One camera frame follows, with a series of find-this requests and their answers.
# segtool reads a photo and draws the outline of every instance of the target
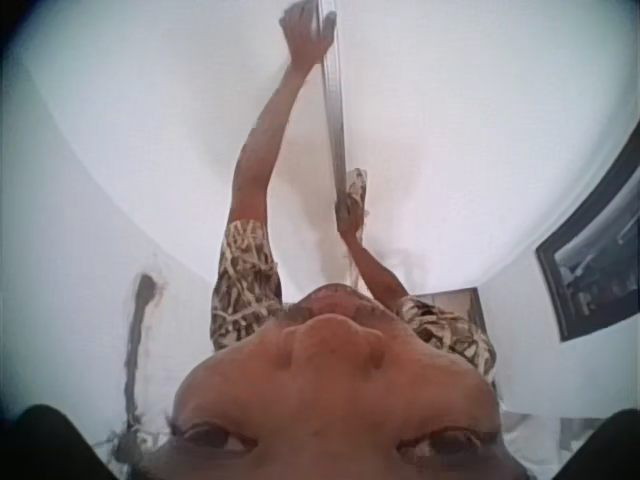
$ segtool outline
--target shirt sleeve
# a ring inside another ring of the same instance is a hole
[[[489,382],[495,374],[496,352],[489,338],[468,319],[408,296],[396,314],[429,345],[460,355]]]

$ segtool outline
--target nose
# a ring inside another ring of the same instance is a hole
[[[382,367],[385,338],[347,317],[325,314],[282,332],[282,355],[292,368],[368,373]]]

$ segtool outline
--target picture frame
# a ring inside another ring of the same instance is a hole
[[[560,341],[639,311],[640,124],[602,180],[536,249]]]

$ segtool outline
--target hand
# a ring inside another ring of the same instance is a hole
[[[322,21],[321,31],[314,34],[313,21],[317,5],[317,0],[294,3],[280,19],[291,54],[291,66],[305,75],[322,61],[333,44],[336,30],[336,13],[330,12]]]
[[[360,203],[351,195],[347,196],[347,216],[338,222],[338,233],[346,243],[357,239],[358,231],[364,224],[364,211]]]

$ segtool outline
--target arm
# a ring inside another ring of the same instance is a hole
[[[406,297],[408,292],[393,272],[376,260],[358,241],[356,233],[362,223],[362,208],[352,201],[349,203],[349,216],[343,225],[338,225],[338,231],[373,298],[393,311],[398,301]]]
[[[229,223],[241,219],[267,223],[267,189],[293,104],[305,79],[333,43],[335,14],[327,15],[321,34],[314,37],[315,9],[313,0],[298,2],[280,20],[291,63],[240,152],[233,175]]]

